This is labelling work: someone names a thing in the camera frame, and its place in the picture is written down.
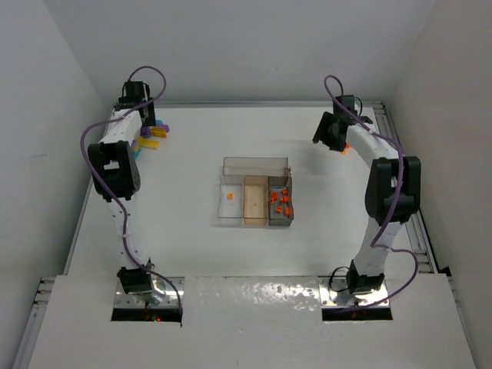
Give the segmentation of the long yellow lego plate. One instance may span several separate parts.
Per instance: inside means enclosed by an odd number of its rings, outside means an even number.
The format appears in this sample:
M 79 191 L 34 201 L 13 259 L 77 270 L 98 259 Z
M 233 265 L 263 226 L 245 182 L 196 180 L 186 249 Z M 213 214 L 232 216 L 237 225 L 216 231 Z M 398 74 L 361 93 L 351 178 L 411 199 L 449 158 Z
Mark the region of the long yellow lego plate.
M 148 148 L 157 150 L 160 146 L 160 142 L 156 140 L 152 140 L 150 138 L 138 138 L 137 143 L 140 148 Z

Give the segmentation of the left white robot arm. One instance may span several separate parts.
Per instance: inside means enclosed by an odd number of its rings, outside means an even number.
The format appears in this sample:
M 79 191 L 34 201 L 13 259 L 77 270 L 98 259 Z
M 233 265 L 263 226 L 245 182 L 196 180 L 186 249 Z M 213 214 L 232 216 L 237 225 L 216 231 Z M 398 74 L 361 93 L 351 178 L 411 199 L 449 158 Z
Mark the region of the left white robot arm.
M 94 176 L 95 189 L 108 204 L 117 235 L 122 239 L 117 277 L 126 294 L 140 298 L 153 292 L 149 273 L 152 263 L 131 235 L 131 211 L 141 187 L 132 145 L 142 127 L 155 123 L 154 105 L 135 109 L 150 99 L 150 88 L 144 81 L 126 81 L 105 135 L 88 146 L 88 159 L 98 173 Z

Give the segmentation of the yellow black striped lego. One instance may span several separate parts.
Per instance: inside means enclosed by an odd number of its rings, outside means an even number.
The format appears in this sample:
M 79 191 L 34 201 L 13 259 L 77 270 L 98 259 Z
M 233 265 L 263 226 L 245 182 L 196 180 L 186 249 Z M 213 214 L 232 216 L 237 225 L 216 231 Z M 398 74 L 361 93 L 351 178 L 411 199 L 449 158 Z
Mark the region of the yellow black striped lego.
M 168 136 L 169 129 L 166 127 L 151 127 L 151 136 L 157 138 L 166 138 Z

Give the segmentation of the dark purple lego brick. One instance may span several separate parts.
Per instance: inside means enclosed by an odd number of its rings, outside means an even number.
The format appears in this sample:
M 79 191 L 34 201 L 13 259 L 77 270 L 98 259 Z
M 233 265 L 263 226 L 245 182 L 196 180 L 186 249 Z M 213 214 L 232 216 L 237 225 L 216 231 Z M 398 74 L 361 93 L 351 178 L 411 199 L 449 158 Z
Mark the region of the dark purple lego brick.
M 150 138 L 151 137 L 151 128 L 148 126 L 144 126 L 141 128 L 140 136 L 142 138 Z

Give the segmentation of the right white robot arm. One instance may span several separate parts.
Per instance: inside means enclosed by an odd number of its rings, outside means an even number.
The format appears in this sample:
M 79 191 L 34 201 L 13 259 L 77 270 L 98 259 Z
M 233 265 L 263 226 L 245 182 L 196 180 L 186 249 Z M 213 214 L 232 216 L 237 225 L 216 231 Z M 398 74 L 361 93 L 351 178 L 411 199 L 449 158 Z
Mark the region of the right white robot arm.
M 404 155 L 393 139 L 374 129 L 368 117 L 358 115 L 355 101 L 353 95 L 337 96 L 333 111 L 322 115 L 312 141 L 338 152 L 349 146 L 370 169 L 364 196 L 367 229 L 346 275 L 348 292 L 364 294 L 383 284 L 393 240 L 420 208 L 421 161 Z

